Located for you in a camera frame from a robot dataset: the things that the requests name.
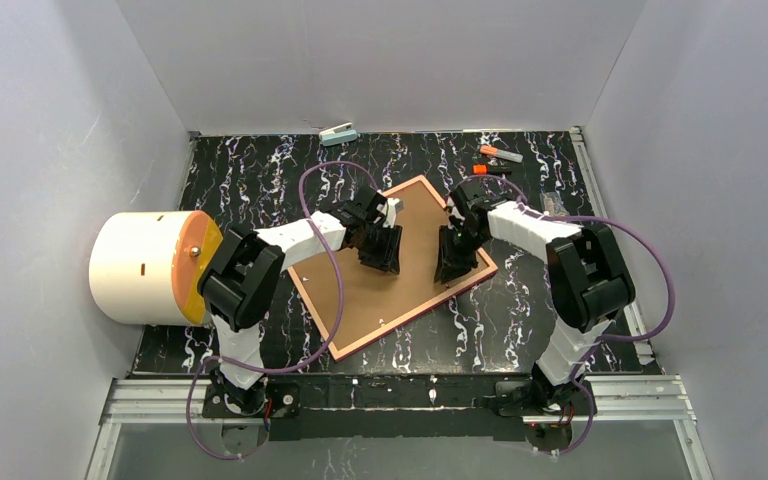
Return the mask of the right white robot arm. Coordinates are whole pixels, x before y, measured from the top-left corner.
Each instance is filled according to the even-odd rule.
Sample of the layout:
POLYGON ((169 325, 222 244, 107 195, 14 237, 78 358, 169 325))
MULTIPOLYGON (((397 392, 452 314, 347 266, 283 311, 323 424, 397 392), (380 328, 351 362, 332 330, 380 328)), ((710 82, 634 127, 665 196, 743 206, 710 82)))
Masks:
POLYGON ((547 268, 555 326, 529 379, 498 385, 499 414, 573 405, 582 394, 583 356, 636 296, 612 230, 552 220, 513 195, 495 195, 476 183, 454 188, 446 210, 435 282, 450 283, 470 273, 478 250, 491 239, 526 251, 547 268))

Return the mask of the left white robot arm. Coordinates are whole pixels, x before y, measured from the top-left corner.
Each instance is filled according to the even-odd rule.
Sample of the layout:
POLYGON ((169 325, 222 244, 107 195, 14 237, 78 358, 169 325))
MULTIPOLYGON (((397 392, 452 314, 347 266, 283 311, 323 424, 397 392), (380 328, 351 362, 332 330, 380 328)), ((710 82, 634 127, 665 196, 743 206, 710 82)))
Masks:
POLYGON ((266 374, 259 323, 288 268, 322 253, 354 249, 361 265, 398 274, 402 228, 396 219, 402 209, 401 200, 362 187, 351 199, 305 219, 265 229, 229 229, 197 284, 217 330, 217 380, 247 394, 266 374))

